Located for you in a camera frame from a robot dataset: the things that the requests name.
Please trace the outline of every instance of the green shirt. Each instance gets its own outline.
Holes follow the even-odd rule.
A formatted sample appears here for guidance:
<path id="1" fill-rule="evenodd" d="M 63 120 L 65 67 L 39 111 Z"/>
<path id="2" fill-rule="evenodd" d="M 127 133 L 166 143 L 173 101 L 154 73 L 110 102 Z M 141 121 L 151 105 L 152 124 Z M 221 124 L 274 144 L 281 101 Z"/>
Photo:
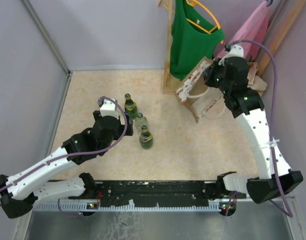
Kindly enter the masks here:
<path id="1" fill-rule="evenodd" d="M 214 27 L 194 7 L 188 5 L 186 0 L 176 0 L 175 3 L 170 73 L 182 81 L 203 57 L 213 58 L 214 49 L 225 36 L 222 28 L 216 28 L 208 34 L 192 25 L 187 18 L 208 31 Z"/>

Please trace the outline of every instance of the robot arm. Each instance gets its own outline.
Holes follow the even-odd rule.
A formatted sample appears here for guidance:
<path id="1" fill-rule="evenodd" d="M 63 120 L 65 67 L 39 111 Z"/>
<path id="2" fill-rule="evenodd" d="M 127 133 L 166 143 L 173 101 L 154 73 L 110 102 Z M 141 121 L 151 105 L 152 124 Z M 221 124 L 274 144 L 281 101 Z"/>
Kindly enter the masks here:
<path id="1" fill-rule="evenodd" d="M 96 158 L 97 155 L 105 154 L 105 152 L 88 155 L 79 155 L 79 153 L 103 150 L 109 147 L 113 140 L 120 138 L 125 126 L 121 124 L 116 105 L 109 100 L 104 100 L 99 105 L 100 110 L 93 112 L 95 119 L 93 127 L 73 135 L 52 154 L 30 168 L 12 176 L 0 175 L 0 189 L 10 185 L 0 192 L 1 206 L 9 218 L 22 216 L 34 205 L 44 201 L 67 197 L 87 199 L 94 194 L 96 183 L 89 173 L 82 173 L 79 177 L 70 180 L 49 180 L 59 173 Z M 125 115 L 127 120 L 125 135 L 132 136 L 133 121 L 128 114 Z"/>
<path id="2" fill-rule="evenodd" d="M 249 66 L 243 56 L 243 48 L 233 45 L 224 58 L 216 59 L 204 71 L 203 77 L 207 86 L 218 88 L 223 93 L 226 107 L 246 134 L 258 168 L 256 178 L 228 172 L 219 179 L 226 191 L 249 194 L 259 204 L 281 195 L 275 180 L 271 148 L 275 150 L 278 177 L 285 194 L 299 185 L 303 176 L 300 171 L 292 171 L 281 154 L 277 141 L 270 142 L 264 104 L 258 92 L 248 87 Z"/>

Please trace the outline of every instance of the gray floor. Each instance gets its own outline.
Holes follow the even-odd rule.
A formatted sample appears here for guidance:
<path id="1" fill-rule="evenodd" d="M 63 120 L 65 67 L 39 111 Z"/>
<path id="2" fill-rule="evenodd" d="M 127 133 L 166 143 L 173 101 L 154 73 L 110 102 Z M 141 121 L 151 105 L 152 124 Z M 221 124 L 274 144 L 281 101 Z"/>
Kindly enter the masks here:
<path id="1" fill-rule="evenodd" d="M 238 202 L 232 217 L 217 212 L 97 212 L 70 218 L 34 212 L 25 240 L 291 240 L 271 203 Z"/>

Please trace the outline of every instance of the clear glass bottle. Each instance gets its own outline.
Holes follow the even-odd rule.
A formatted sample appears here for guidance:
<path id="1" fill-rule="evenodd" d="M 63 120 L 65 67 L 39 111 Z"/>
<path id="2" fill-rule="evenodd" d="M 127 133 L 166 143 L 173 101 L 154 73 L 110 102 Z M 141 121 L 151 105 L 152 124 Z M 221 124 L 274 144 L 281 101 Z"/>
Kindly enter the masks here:
<path id="1" fill-rule="evenodd" d="M 140 134 L 141 131 L 142 131 L 142 126 L 147 126 L 149 127 L 149 123 L 148 123 L 148 119 L 143 116 L 143 114 L 141 112 L 139 112 L 137 115 L 136 115 L 136 119 L 134 121 L 134 125 L 135 125 L 135 128 L 137 130 L 137 132 Z"/>
<path id="2" fill-rule="evenodd" d="M 141 135 L 139 136 L 139 144 L 141 144 L 142 148 L 150 149 L 153 146 L 153 136 L 149 132 L 147 126 L 142 126 Z"/>
<path id="3" fill-rule="evenodd" d="M 131 99 L 130 94 L 125 94 L 125 104 L 124 109 L 125 112 L 129 113 L 131 119 L 136 119 L 138 114 L 138 107 L 137 104 Z"/>

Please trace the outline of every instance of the wall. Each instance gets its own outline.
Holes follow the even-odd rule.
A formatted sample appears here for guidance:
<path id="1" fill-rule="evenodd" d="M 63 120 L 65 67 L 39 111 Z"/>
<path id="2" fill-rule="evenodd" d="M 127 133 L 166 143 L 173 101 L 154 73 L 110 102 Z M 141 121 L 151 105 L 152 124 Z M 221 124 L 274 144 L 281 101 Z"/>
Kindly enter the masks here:
<path id="1" fill-rule="evenodd" d="M 228 41 L 261 2 L 200 1 L 217 17 Z M 30 2 L 71 70 L 164 67 L 168 11 L 158 7 L 158 0 Z M 274 0 L 273 9 L 279 2 Z"/>
<path id="2" fill-rule="evenodd" d="M 280 150 L 292 169 L 300 170 L 303 174 L 304 181 L 294 192 L 306 222 L 306 6 L 288 32 L 275 57 L 278 85 L 274 134 L 280 139 Z M 268 82 L 268 89 L 263 100 L 267 111 L 270 111 L 273 90 L 271 64 L 262 78 Z"/>
<path id="3" fill-rule="evenodd" d="M 0 1 L 0 174 L 43 158 L 65 79 L 21 2 Z M 0 240 L 16 222 L 0 208 Z"/>

